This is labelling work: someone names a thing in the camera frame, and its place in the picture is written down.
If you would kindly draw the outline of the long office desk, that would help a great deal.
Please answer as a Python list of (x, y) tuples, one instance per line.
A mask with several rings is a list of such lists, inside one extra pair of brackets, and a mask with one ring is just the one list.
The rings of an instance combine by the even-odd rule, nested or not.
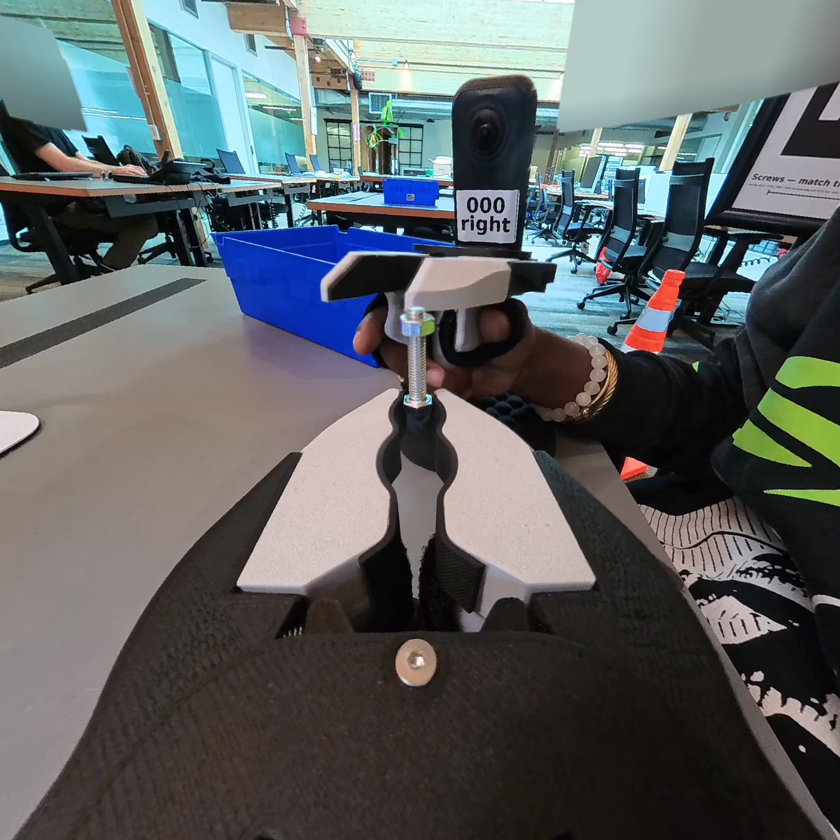
[(106, 180), (40, 182), (12, 176), (1, 178), (2, 203), (24, 207), (54, 270), (48, 280), (61, 285), (77, 282), (81, 277), (54, 220), (47, 213), (48, 206), (85, 198), (99, 200), (105, 214), (113, 218), (170, 214), (175, 222), (175, 254), (181, 265), (207, 267), (193, 209), (204, 207), (218, 194), (227, 196), (231, 206), (271, 202), (291, 216), (291, 201), (283, 196), (277, 183), (232, 180), (226, 185), (214, 182), (141, 185)]

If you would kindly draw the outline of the person's right hand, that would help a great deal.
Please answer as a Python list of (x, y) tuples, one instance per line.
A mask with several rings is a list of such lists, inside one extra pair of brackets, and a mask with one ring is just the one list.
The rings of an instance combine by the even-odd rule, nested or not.
[(480, 311), (484, 343), (501, 343), (509, 338), (508, 315), (513, 312), (522, 317), (524, 332), (509, 353), (475, 369), (445, 369), (429, 361), (427, 387), (432, 391), (445, 389), (466, 400), (509, 392), (551, 409), (564, 406), (583, 392), (592, 371), (588, 350), (535, 328), (525, 305), (516, 298)]

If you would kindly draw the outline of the person's right forearm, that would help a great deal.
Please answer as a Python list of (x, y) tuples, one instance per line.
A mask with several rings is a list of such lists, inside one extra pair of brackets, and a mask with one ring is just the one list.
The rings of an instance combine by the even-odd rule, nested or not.
[(716, 449), (758, 406), (801, 333), (748, 324), (697, 366), (663, 354), (620, 353), (615, 391), (591, 430), (613, 455), (711, 478)]

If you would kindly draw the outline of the black office chair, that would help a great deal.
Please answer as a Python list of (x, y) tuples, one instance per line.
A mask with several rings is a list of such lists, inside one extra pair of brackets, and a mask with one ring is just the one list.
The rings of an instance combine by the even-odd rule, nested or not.
[(615, 336), (618, 328), (635, 322), (635, 302), (646, 303), (650, 296), (647, 279), (660, 281), (668, 270), (685, 270), (697, 252), (706, 219), (708, 186), (714, 167), (713, 158), (703, 162), (677, 163), (668, 184), (668, 201), (660, 227), (649, 236), (646, 245), (634, 244), (637, 210), (629, 198), (615, 189), (611, 227), (605, 233), (596, 265), (623, 275), (619, 284), (606, 284), (578, 303), (583, 309), (588, 300), (610, 295), (626, 303), (626, 317), (606, 328)]

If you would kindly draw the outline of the black and white printed trousers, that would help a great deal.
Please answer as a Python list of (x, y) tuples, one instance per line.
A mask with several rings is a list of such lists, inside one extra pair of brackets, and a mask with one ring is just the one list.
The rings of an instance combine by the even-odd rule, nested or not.
[(839, 701), (815, 607), (778, 536), (740, 500), (640, 508), (751, 697), (839, 827)]

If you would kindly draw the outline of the brown office desk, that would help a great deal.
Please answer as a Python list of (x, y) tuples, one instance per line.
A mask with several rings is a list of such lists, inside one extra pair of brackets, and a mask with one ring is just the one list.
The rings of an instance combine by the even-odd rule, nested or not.
[(385, 201), (383, 194), (352, 192), (307, 201), (320, 224), (333, 225), (346, 233), (352, 227), (381, 228), (387, 234), (455, 241), (455, 203), (439, 197), (433, 206), (401, 205)]

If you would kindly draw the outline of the green potted plant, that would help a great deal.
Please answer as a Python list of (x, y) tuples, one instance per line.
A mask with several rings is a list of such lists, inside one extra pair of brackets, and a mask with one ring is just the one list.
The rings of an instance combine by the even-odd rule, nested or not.
[(397, 144), (404, 136), (403, 129), (396, 123), (393, 114), (393, 100), (390, 97), (385, 98), (385, 102), (380, 111), (380, 125), (374, 128), (369, 135), (366, 143), (370, 150), (377, 151), (382, 144)]

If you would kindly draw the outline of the orange traffic cone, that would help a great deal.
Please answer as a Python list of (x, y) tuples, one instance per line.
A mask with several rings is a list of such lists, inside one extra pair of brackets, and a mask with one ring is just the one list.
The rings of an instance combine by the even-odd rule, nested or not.
[(685, 276), (686, 273), (682, 270), (666, 271), (654, 295), (648, 300), (645, 309), (625, 337), (621, 347), (622, 352), (661, 353), (669, 324), (677, 308), (679, 292)]

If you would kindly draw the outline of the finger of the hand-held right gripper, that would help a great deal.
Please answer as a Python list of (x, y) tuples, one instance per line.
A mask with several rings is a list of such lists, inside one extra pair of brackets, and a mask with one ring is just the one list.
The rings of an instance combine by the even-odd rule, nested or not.
[(420, 253), (352, 251), (321, 281), (321, 300), (333, 302), (404, 292), (426, 256)]
[(524, 293), (544, 292), (555, 272), (555, 264), (534, 260), (426, 256), (404, 293), (403, 308), (426, 312), (483, 308)]

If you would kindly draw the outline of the black wrist rest pad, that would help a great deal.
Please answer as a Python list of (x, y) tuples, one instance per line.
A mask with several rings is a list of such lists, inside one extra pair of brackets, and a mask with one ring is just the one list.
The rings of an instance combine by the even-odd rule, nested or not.
[(518, 395), (505, 393), (495, 397), (485, 407), (485, 412), (519, 436), (531, 449), (551, 456), (556, 455), (562, 440), (585, 441), (585, 437), (552, 419), (551, 412), (549, 418), (544, 419), (535, 405)]

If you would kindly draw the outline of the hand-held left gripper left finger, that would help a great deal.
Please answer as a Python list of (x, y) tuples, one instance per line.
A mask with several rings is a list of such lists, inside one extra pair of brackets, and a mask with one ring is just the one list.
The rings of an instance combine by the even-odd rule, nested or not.
[(395, 532), (401, 403), (400, 391), (385, 391), (301, 451), (238, 577), (241, 591), (367, 596), (361, 563)]

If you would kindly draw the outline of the sign board on white stand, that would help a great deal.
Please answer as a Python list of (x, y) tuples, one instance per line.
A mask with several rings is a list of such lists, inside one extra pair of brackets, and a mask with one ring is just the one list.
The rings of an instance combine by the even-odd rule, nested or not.
[(30, 439), (40, 428), (39, 418), (32, 413), (2, 410), (0, 416), (1, 455)]

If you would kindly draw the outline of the blue plastic bin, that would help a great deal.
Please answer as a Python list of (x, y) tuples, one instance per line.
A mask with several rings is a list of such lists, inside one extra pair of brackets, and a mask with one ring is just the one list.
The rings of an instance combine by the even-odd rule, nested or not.
[(436, 180), (424, 177), (390, 176), (382, 179), (383, 201), (402, 207), (435, 207), (440, 196)]
[(353, 336), (372, 295), (333, 303), (321, 300), (322, 279), (349, 252), (414, 251), (429, 238), (352, 227), (294, 227), (217, 233), (213, 236), (241, 312), (356, 361), (376, 367), (353, 349)]

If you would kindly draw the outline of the black framed instruction sign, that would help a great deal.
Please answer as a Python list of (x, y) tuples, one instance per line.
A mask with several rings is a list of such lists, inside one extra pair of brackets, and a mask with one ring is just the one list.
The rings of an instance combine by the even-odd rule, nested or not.
[(707, 221), (758, 232), (812, 235), (839, 203), (839, 86), (767, 98)]

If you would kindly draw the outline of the black hoodie with green print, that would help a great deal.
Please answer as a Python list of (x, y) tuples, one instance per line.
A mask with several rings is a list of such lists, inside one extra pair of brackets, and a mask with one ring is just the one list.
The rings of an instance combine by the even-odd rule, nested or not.
[(748, 419), (721, 477), (782, 540), (817, 612), (838, 618), (838, 211), (768, 269), (736, 338)]

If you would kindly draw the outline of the thin steel bolt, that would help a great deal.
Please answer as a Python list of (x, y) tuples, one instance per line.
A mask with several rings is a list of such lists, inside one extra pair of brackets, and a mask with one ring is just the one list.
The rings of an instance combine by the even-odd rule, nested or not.
[(427, 339), (430, 336), (412, 339), (403, 336), (407, 349), (408, 388), (404, 404), (413, 410), (422, 410), (431, 403), (427, 393)]

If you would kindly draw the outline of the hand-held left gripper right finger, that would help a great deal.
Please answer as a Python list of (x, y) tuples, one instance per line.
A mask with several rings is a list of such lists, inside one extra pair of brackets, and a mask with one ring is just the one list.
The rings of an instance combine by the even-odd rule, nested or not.
[(595, 573), (548, 474), (556, 464), (459, 396), (437, 392), (437, 576), (464, 611), (499, 601), (585, 592)]

